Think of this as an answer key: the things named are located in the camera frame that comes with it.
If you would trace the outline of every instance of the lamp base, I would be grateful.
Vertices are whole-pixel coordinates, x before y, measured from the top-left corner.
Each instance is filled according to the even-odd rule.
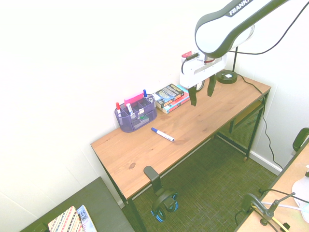
[[[216,74],[216,78],[220,83],[232,84],[237,81],[238,74],[231,70],[222,70]]]

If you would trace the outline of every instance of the headphone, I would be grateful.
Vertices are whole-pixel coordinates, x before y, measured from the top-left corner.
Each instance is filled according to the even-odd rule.
[[[169,188],[165,190],[153,203],[152,210],[150,211],[151,214],[155,216],[159,222],[164,222],[166,214],[161,206],[164,205],[169,213],[175,212],[178,209],[177,197],[178,192],[175,189]]]

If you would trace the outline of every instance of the black cable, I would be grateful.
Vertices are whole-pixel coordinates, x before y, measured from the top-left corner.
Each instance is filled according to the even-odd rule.
[[[257,91],[260,92],[260,94],[263,94],[254,84],[247,82],[247,81],[245,80],[245,78],[244,78],[242,75],[239,74],[239,76],[242,77],[242,79],[243,79],[243,81],[244,81],[245,83],[247,83],[247,84],[249,84],[249,85],[252,85],[254,88],[256,88]],[[272,150],[272,148],[271,148],[271,140],[270,140],[269,135],[267,134],[267,123],[266,123],[266,120],[265,120],[265,118],[264,118],[265,104],[266,104],[266,98],[265,98],[265,96],[263,96],[263,102],[264,102],[264,108],[263,108],[263,112],[262,112],[262,118],[263,118],[263,120],[264,120],[264,122],[265,122],[265,135],[267,136],[267,138],[268,138],[268,140],[269,140],[269,149],[270,149],[270,151],[271,151],[272,159],[273,159],[274,163],[277,164],[279,167],[282,168],[282,166],[281,166],[280,164],[278,164],[278,163],[275,161],[275,155],[274,155],[274,152],[273,152],[273,150]]]
[[[281,192],[281,191],[276,190],[276,189],[271,189],[271,188],[270,188],[270,189],[265,189],[265,190],[259,189],[259,193],[260,193],[261,195],[263,195],[263,193],[266,192],[266,191],[274,191],[274,192],[282,193],[282,194],[285,194],[285,195],[289,195],[289,193]],[[300,200],[300,201],[302,201],[302,202],[305,202],[305,203],[309,204],[309,202],[307,202],[307,201],[305,201],[305,200],[303,200],[303,199],[300,199],[300,198],[295,197],[295,196],[292,196],[292,197],[295,198],[295,199],[298,199],[298,200]]]
[[[260,215],[262,218],[264,218],[263,215],[260,214],[256,209],[254,209],[252,206],[251,206],[251,208],[252,208],[258,215]],[[279,232],[279,231],[273,226],[273,224],[271,224],[269,221],[268,221],[267,223],[268,223],[276,232]]]
[[[187,58],[183,61],[183,64],[182,64],[182,73],[183,73],[183,65],[184,65],[184,63],[186,63],[186,61],[187,61]]]
[[[271,49],[273,49],[275,46],[277,46],[277,44],[280,43],[280,41],[284,38],[284,36],[286,35],[286,33],[289,31],[289,29],[292,27],[292,25],[294,24],[294,22],[296,22],[296,20],[298,19],[298,17],[301,15],[301,13],[303,13],[304,9],[308,6],[309,1],[307,2],[307,4],[303,7],[303,9],[298,13],[298,15],[296,16],[296,18],[294,19],[294,21],[290,24],[290,26],[288,27],[288,29],[285,31],[285,33],[282,35],[282,37],[279,39],[279,41],[273,45],[270,49],[264,51],[264,52],[260,52],[260,53],[247,53],[247,52],[238,52],[238,51],[229,51],[229,52],[234,52],[234,53],[239,53],[239,54],[246,54],[246,55],[260,55],[260,54],[264,54],[268,51],[270,51]]]
[[[236,222],[236,225],[238,226],[238,223],[237,223],[237,215],[240,214],[242,212],[242,210],[238,211],[236,214],[235,214],[235,222]]]

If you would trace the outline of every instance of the desk top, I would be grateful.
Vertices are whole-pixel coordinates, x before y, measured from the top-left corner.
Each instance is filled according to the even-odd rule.
[[[270,87],[246,79],[264,94]],[[158,110],[157,118],[132,133],[120,128],[91,144],[113,180],[128,199],[150,183],[143,169],[152,166],[159,174],[189,154],[224,124],[245,110],[261,94],[239,76],[229,85],[216,83],[212,97],[207,96],[209,78],[197,93],[197,106],[186,103],[169,114]],[[174,142],[151,131],[151,127],[175,138]]]
[[[297,158],[291,163],[291,165],[287,168],[284,174],[279,178],[276,184],[272,187],[272,189],[276,189],[282,192],[291,193],[293,184],[304,177],[307,168],[306,165],[309,164],[309,145],[299,153]],[[285,195],[270,191],[262,200],[263,202],[271,202],[273,203],[275,199],[281,199]],[[281,204],[290,205],[294,207],[298,207],[296,202],[292,197],[284,200]],[[275,218],[281,222],[281,224],[287,222],[291,228],[289,229],[290,232],[304,232],[309,231],[309,224],[303,219],[301,216],[301,212],[289,209],[289,208],[282,208],[278,207],[275,210]],[[237,232],[273,232],[273,228],[270,225],[262,226],[260,223],[261,217],[252,212],[250,216],[244,221],[241,227],[237,230]],[[274,222],[271,221],[278,231],[280,231],[279,226]]]

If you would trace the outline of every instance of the wood knot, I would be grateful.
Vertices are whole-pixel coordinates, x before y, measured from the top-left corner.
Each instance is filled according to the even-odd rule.
[[[135,163],[131,163],[130,169],[133,169],[135,167]]]

